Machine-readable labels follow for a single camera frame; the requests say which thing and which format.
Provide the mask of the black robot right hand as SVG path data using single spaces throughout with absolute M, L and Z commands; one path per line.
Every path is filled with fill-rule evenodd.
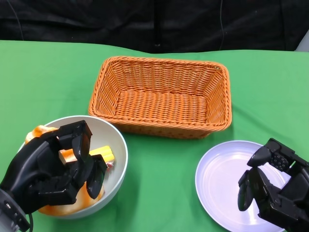
M 290 176 L 283 188 L 271 184 L 260 169 L 269 163 Z M 250 166 L 240 180 L 239 211 L 246 211 L 256 202 L 258 216 L 288 232 L 309 230 L 309 163 L 294 150 L 270 138 L 247 163 Z

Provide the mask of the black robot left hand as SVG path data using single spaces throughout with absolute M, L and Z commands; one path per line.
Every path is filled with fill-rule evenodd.
M 11 161 L 0 188 L 26 213 L 76 202 L 83 185 L 98 197 L 107 165 L 89 154 L 92 132 L 82 120 L 29 141 Z

